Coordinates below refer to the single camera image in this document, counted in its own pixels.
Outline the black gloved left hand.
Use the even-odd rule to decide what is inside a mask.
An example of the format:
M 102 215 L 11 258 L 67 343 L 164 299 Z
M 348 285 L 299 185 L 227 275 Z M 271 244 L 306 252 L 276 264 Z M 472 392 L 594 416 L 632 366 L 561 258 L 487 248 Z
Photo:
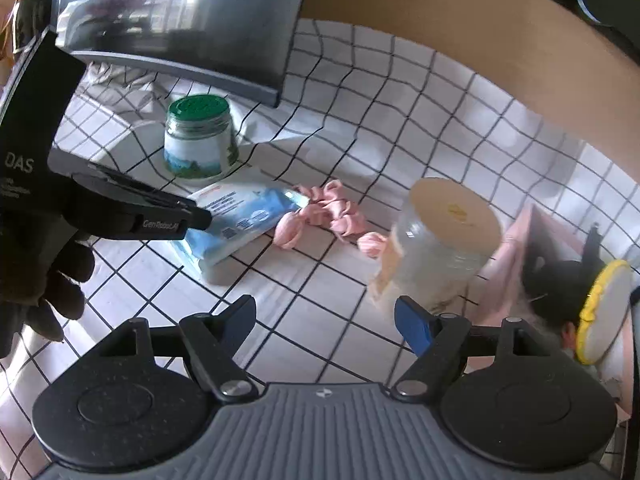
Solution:
M 56 318 L 77 320 L 85 310 L 79 285 L 94 271 L 89 235 L 52 214 L 1 215 L 1 355 L 29 326 L 42 338 L 61 341 Z

